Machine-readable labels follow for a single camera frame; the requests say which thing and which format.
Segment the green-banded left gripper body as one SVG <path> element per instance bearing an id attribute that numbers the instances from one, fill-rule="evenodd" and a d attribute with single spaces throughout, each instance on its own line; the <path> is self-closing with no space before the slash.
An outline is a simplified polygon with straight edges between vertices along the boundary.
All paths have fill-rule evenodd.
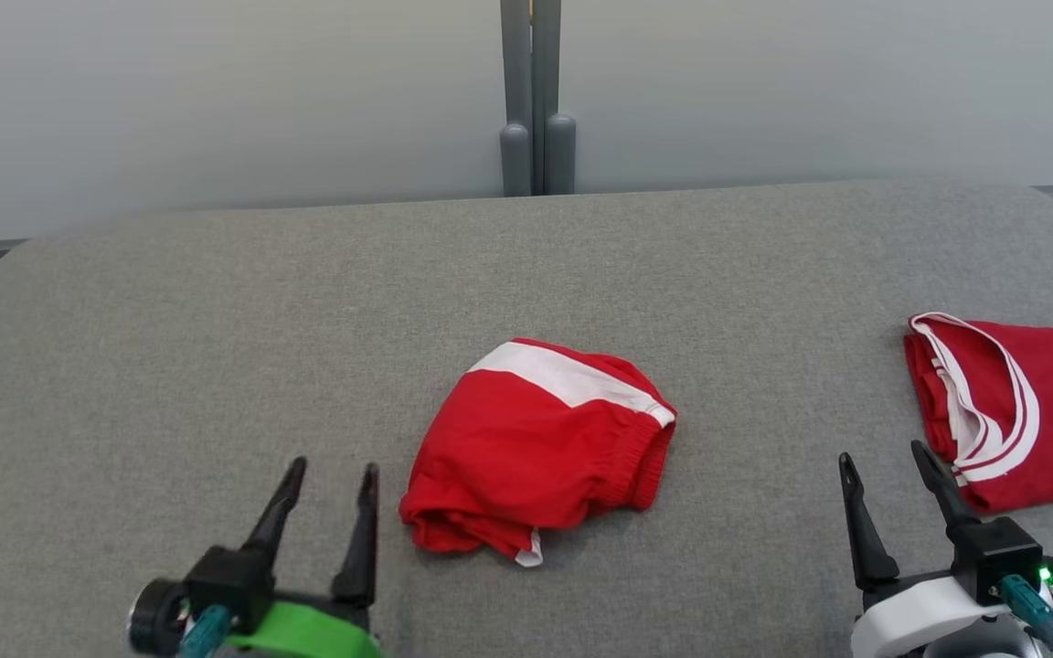
<path id="1" fill-rule="evenodd" d="M 334 615 L 319 604 L 325 600 L 282 594 L 255 632 L 241 634 L 227 609 L 193 612 L 183 583 L 155 579 L 130 609 L 130 649 L 154 657 L 383 657 L 365 610 Z"/>

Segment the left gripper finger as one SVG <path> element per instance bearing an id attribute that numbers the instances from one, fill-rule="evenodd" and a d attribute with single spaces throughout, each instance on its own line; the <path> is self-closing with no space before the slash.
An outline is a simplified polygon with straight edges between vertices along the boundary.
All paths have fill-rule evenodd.
<path id="1" fill-rule="evenodd" d="M 271 559 L 277 557 L 287 525 L 289 513 L 298 503 L 306 470 L 307 459 L 303 455 L 292 459 L 266 509 L 263 509 L 247 540 L 242 543 L 243 551 L 258 551 Z"/>
<path id="2" fill-rule="evenodd" d="M 347 607 L 375 603 L 378 566 L 379 467 L 369 462 L 356 495 L 356 521 L 343 565 L 333 579 L 333 600 Z"/>

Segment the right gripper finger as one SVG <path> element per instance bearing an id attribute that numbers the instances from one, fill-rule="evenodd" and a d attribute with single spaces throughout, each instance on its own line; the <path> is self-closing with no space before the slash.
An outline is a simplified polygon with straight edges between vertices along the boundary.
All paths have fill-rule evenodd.
<path id="1" fill-rule="evenodd" d="M 899 582 L 898 563 L 883 546 L 865 504 L 865 484 L 851 454 L 841 453 L 837 458 L 843 504 L 846 529 L 856 587 L 877 591 Z"/>
<path id="2" fill-rule="evenodd" d="M 910 443 L 910 452 L 920 472 L 923 487 L 931 492 L 939 505 L 945 533 L 956 533 L 957 529 L 966 525 L 981 524 L 981 517 L 965 502 L 956 479 L 941 459 L 920 440 Z"/>

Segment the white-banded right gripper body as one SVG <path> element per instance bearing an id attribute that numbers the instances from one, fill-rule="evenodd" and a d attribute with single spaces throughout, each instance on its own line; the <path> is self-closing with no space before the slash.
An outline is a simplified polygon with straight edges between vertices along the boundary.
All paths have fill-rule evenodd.
<path id="1" fill-rule="evenodd" d="M 865 609 L 854 657 L 1053 657 L 1053 557 L 977 595 L 950 575 L 915 580 Z"/>

